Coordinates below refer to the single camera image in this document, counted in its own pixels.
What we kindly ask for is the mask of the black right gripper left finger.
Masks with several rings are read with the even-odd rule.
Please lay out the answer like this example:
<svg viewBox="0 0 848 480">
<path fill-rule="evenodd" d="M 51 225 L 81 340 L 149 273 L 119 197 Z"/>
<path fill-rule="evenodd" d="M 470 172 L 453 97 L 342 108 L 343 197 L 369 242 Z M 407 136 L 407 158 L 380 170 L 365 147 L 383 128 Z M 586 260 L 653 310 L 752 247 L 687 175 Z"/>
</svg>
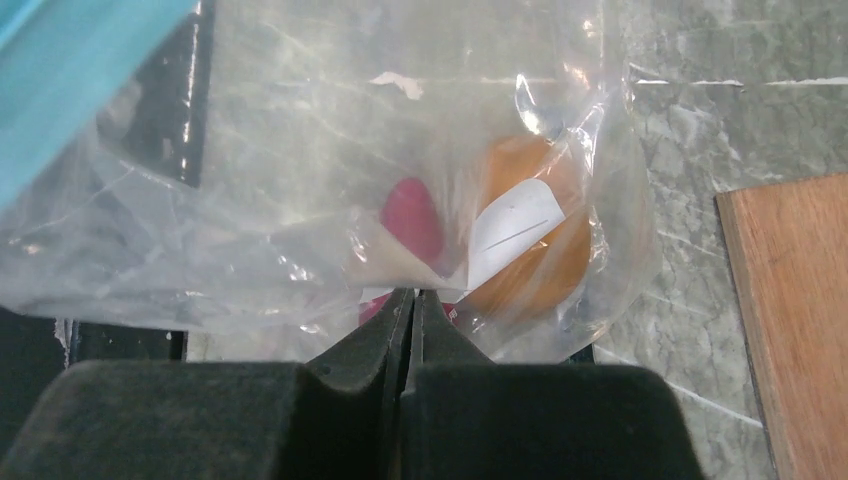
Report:
<svg viewBox="0 0 848 480">
<path fill-rule="evenodd" d="M 297 362 L 97 360 L 44 391 L 5 479 L 388 479 L 414 293 Z"/>
</svg>

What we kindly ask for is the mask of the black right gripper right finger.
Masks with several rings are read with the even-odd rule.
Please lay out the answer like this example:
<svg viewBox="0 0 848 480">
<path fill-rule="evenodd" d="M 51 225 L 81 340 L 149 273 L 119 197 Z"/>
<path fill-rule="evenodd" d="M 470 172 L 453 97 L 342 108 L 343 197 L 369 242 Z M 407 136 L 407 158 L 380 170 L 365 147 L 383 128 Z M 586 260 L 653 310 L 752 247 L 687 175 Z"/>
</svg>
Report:
<svg viewBox="0 0 848 480">
<path fill-rule="evenodd" d="M 656 373 L 498 364 L 432 291 L 411 320 L 400 398 L 402 479 L 699 479 L 679 404 Z"/>
</svg>

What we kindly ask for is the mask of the clear zip top bag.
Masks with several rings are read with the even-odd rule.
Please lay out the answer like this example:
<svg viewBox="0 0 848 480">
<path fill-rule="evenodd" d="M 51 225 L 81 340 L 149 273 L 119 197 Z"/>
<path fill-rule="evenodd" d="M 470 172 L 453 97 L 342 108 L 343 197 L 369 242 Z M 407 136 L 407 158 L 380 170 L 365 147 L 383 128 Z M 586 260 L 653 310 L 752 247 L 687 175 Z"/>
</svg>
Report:
<svg viewBox="0 0 848 480">
<path fill-rule="evenodd" d="M 1 210 L 108 104 L 197 1 L 1 5 Z M 618 1 L 212 1 L 203 168 L 164 231 L 185 330 L 308 358 L 358 326 L 348 255 L 418 178 L 453 288 L 434 292 L 490 357 L 563 358 L 659 269 Z M 538 135 L 582 168 L 591 243 L 577 288 L 533 317 L 466 303 L 490 147 Z"/>
</svg>

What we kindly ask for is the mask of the magenta fake sweet potato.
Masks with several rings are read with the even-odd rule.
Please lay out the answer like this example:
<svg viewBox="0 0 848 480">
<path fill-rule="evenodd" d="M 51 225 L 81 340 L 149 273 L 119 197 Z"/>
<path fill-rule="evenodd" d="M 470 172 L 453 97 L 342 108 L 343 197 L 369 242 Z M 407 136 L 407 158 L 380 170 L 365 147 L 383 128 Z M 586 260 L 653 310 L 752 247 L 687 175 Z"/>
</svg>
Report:
<svg viewBox="0 0 848 480">
<path fill-rule="evenodd" d="M 453 288 L 447 272 L 442 221 L 427 186 L 400 180 L 389 192 L 377 221 L 348 255 L 352 285 L 362 288 L 358 324 L 373 318 L 398 288 Z"/>
</svg>

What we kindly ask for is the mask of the wooden board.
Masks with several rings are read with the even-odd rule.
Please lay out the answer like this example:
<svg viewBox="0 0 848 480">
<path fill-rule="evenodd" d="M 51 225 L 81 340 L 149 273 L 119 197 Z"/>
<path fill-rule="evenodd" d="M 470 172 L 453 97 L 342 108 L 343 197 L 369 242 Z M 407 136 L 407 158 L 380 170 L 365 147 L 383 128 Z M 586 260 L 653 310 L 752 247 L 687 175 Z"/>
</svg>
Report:
<svg viewBox="0 0 848 480">
<path fill-rule="evenodd" d="M 781 479 L 847 476 L 847 176 L 716 197 Z"/>
</svg>

